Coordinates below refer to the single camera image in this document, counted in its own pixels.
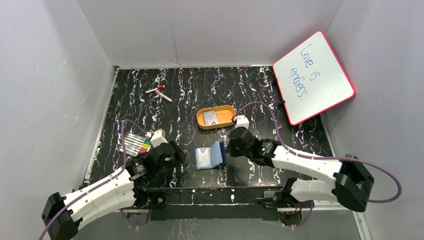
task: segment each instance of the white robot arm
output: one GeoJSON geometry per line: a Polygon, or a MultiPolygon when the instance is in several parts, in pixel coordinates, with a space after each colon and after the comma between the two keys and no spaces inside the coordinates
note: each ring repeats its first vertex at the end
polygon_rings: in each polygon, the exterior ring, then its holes
{"type": "Polygon", "coordinates": [[[339,202],[356,212],[365,211],[374,178],[363,164],[307,159],[299,155],[311,158],[318,155],[290,147],[286,149],[280,142],[272,139],[259,140],[248,131],[249,120],[243,115],[235,117],[234,121],[235,129],[229,134],[227,147],[230,156],[245,156],[258,165],[288,169],[314,178],[289,179],[281,195],[277,194],[273,199],[268,199],[272,200],[268,201],[269,204],[286,207],[290,202],[295,204],[319,200],[339,202]]]}
{"type": "Polygon", "coordinates": [[[145,185],[163,167],[174,168],[182,164],[185,155],[175,141],[165,139],[162,129],[155,131],[150,141],[153,148],[130,159],[123,171],[120,167],[111,175],[72,193],[52,194],[41,215],[46,226],[62,208],[86,193],[53,220],[48,229],[50,238],[69,240],[88,223],[122,208],[142,208],[147,203],[152,207],[163,207],[166,204],[164,193],[150,192],[145,185]],[[121,171],[118,177],[112,178],[121,171]]]}

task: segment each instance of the gray wall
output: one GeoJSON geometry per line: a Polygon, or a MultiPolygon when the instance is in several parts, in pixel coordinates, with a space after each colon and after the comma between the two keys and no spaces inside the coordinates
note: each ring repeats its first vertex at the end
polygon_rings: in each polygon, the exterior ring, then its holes
{"type": "MultiPolygon", "coordinates": [[[[403,195],[365,212],[374,240],[424,239],[424,1],[344,0],[327,36],[356,96],[325,113],[335,152],[352,153],[393,172],[403,195]]],[[[395,194],[372,171],[371,197],[395,194]]]]}
{"type": "Polygon", "coordinates": [[[78,0],[120,67],[273,64],[342,0],[78,0]]]}
{"type": "Polygon", "coordinates": [[[0,239],[37,239],[47,197],[81,184],[112,77],[76,0],[1,1],[0,239]]]}

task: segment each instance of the colored markers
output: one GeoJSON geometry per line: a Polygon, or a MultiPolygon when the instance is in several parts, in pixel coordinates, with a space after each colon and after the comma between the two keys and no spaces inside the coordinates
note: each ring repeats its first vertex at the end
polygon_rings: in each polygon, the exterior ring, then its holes
{"type": "MultiPolygon", "coordinates": [[[[124,138],[126,154],[133,157],[146,153],[152,148],[152,143],[149,139],[128,132],[124,138]]],[[[119,151],[124,152],[123,146],[119,146],[119,151]]]]}

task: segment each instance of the black table surface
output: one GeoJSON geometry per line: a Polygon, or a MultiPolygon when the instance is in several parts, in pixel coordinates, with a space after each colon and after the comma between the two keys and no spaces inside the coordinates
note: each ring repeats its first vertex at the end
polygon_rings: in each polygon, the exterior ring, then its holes
{"type": "MultiPolygon", "coordinates": [[[[113,173],[123,164],[119,152],[121,121],[130,119],[145,131],[164,129],[168,140],[175,140],[186,154],[186,161],[173,169],[164,169],[149,184],[151,188],[225,188],[284,186],[288,178],[310,179],[300,173],[258,166],[245,157],[227,158],[221,169],[195,170],[194,150],[213,143],[228,143],[234,127],[201,130],[196,114],[200,109],[231,105],[236,111],[252,101],[269,105],[276,115],[283,141],[298,150],[330,156],[331,149],[319,116],[291,126],[284,108],[279,108],[280,92],[272,82],[272,67],[201,67],[161,69],[120,69],[89,182],[92,184],[113,173]],[[165,85],[163,93],[173,103],[145,91],[165,85]]],[[[249,130],[261,139],[276,139],[271,114],[259,105],[244,115],[249,130]]],[[[127,125],[125,131],[134,130],[127,125]]]]}

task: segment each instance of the open tin box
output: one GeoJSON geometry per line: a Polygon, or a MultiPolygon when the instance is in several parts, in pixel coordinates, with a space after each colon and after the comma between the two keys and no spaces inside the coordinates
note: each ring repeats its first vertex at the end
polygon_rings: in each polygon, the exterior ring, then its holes
{"type": "Polygon", "coordinates": [[[203,108],[197,112],[197,124],[203,130],[228,127],[234,124],[233,117],[235,115],[236,110],[233,106],[230,105],[203,108]],[[215,111],[216,118],[218,119],[218,124],[206,126],[204,113],[212,110],[215,111]]]}

